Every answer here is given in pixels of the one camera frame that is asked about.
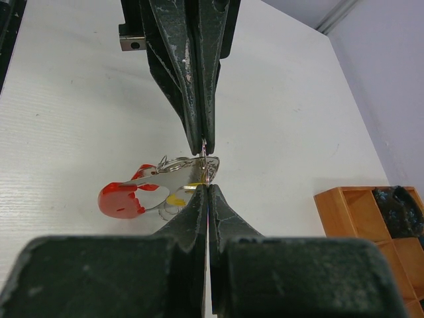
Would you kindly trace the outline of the key with red tag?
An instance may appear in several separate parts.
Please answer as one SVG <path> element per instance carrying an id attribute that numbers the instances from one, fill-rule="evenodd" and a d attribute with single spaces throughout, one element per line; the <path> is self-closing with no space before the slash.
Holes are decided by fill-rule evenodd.
<path id="1" fill-rule="evenodd" d="M 156 175 L 158 172 L 156 171 L 156 166 L 152 164 L 142 164 L 139 169 L 136 171 L 134 176 L 131 178 L 131 180 L 147 177 L 147 176 L 153 176 Z M 138 189 L 141 189 L 143 191 L 156 191 L 160 186 L 156 184 L 143 184 L 138 186 Z"/>

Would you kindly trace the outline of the dark rolled cloth grey pattern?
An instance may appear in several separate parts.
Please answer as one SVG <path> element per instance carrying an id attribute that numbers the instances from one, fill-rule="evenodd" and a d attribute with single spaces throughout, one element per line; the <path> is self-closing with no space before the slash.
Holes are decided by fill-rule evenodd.
<path id="1" fill-rule="evenodd" d="M 423 236 L 423 212 L 404 187 L 374 188 L 372 195 L 393 239 Z"/>

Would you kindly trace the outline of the metal key organizer red handle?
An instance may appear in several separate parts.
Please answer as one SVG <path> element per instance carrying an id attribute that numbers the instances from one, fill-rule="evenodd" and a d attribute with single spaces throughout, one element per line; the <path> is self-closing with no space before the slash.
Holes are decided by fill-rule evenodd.
<path id="1" fill-rule="evenodd" d="M 156 165 L 156 175 L 126 182 L 112 182 L 98 195 L 99 210 L 116 219 L 134 219 L 142 214 L 159 210 L 166 198 L 182 186 L 206 184 L 215 178 L 220 165 L 216 156 L 178 157 L 164 156 Z M 138 186 L 156 184 L 156 191 L 143 191 Z"/>

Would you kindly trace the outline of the yellow tagged key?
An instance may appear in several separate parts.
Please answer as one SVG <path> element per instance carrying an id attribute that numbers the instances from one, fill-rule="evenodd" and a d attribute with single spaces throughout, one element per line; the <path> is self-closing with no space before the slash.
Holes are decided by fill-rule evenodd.
<path id="1" fill-rule="evenodd" d="M 159 216 L 165 221 L 169 221 L 176 216 L 187 206 L 195 193 L 196 187 L 197 184 L 184 185 L 169 195 L 158 210 Z"/>

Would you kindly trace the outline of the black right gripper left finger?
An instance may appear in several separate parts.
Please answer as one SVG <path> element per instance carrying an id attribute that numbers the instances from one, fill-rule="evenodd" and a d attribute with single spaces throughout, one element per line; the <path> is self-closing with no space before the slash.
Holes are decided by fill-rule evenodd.
<path id="1" fill-rule="evenodd" d="M 203 317 L 207 188 L 147 236 L 45 236 L 19 254 L 2 317 Z"/>

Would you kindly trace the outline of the aluminium frame post left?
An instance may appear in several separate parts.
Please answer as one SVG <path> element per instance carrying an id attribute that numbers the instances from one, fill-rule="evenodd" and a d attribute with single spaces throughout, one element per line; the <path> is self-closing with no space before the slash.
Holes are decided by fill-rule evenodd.
<path id="1" fill-rule="evenodd" d="M 317 24 L 315 30 L 328 35 L 359 3 L 361 0 L 339 1 Z"/>

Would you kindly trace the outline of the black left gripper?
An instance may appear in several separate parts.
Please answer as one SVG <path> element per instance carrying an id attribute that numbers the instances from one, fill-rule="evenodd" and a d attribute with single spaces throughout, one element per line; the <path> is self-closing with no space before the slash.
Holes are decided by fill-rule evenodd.
<path id="1" fill-rule="evenodd" d="M 187 141 L 191 153 L 198 155 L 202 141 L 186 4 L 184 1 L 148 3 L 182 94 Z M 119 35 L 144 36 L 138 1 L 121 0 L 121 7 L 125 23 L 119 25 Z M 227 58 L 231 52 L 239 8 L 240 0 L 199 2 L 201 125 L 208 154 L 215 149 L 215 92 L 219 60 Z"/>

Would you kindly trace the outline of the wooden compartment tray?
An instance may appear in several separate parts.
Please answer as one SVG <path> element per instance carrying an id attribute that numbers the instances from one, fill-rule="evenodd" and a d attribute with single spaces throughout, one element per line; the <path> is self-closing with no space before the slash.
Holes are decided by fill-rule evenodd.
<path id="1" fill-rule="evenodd" d="M 423 316 L 423 249 L 418 238 L 392 238 L 372 186 L 336 187 L 314 196 L 328 237 L 374 242 L 389 262 L 410 317 Z"/>

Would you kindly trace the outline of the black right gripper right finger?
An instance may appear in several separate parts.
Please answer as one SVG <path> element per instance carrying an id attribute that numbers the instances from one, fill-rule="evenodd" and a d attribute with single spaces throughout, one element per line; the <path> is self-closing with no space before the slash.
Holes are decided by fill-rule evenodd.
<path id="1" fill-rule="evenodd" d="M 361 238 L 265 237 L 208 191 L 218 317 L 407 317 L 388 261 Z"/>

